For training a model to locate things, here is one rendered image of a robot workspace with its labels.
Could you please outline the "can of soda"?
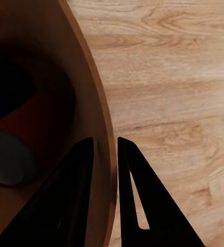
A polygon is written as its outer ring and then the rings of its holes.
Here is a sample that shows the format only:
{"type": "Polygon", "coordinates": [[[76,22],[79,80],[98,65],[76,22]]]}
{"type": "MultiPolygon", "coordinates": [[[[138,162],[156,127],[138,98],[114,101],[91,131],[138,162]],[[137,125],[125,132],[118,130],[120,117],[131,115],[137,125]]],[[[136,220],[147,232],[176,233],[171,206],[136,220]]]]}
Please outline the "can of soda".
{"type": "Polygon", "coordinates": [[[21,185],[41,171],[71,128],[71,108],[55,94],[37,94],[0,119],[0,183],[21,185]]]}
{"type": "Polygon", "coordinates": [[[0,60],[0,119],[34,95],[32,78],[18,63],[0,60]]]}

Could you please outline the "trash can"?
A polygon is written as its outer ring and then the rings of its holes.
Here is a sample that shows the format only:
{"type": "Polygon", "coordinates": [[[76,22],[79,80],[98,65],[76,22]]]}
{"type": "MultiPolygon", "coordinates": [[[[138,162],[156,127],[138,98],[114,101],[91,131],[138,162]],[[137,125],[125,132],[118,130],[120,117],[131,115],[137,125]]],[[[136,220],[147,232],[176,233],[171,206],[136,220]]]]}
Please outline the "trash can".
{"type": "Polygon", "coordinates": [[[0,60],[18,63],[32,78],[34,95],[58,95],[72,114],[71,128],[35,178],[0,183],[0,234],[70,149],[93,137],[84,247],[109,247],[117,202],[113,123],[98,68],[67,0],[0,0],[0,60]]]}

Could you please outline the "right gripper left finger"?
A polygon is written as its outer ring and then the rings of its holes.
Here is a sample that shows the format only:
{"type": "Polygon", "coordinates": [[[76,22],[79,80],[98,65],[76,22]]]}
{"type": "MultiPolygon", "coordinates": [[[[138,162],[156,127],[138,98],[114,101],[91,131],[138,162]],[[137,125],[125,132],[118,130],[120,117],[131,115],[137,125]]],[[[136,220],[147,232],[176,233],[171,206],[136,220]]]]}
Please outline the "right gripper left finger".
{"type": "Polygon", "coordinates": [[[0,247],[84,247],[93,137],[77,142],[0,234],[0,247]]]}

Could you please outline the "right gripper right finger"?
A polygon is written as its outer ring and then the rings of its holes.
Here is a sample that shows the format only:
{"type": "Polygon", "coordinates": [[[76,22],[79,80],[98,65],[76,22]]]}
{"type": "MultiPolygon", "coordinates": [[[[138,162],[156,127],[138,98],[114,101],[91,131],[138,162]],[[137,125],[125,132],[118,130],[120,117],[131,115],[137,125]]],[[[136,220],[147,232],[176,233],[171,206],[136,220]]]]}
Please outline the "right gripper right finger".
{"type": "Polygon", "coordinates": [[[117,139],[122,247],[205,247],[139,148],[117,139]],[[150,229],[139,228],[132,173],[150,229]]]}

